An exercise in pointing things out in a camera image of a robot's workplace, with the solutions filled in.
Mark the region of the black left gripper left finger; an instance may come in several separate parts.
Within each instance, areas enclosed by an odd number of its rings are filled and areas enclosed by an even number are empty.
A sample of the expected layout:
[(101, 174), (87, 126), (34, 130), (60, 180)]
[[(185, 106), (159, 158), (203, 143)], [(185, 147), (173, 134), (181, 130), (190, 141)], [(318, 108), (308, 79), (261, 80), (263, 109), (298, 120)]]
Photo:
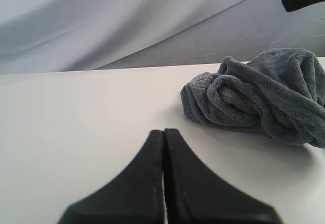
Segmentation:
[(152, 130), (129, 165), (113, 180), (70, 205), (59, 223), (164, 223), (164, 134)]

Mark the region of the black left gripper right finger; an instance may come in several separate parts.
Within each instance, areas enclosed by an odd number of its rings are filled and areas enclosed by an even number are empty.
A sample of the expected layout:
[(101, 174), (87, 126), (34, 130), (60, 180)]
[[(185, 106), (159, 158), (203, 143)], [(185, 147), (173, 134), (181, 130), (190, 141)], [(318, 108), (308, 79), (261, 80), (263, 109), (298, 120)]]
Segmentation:
[(177, 129), (166, 129), (164, 187), (169, 223), (282, 223), (276, 210), (211, 171)]

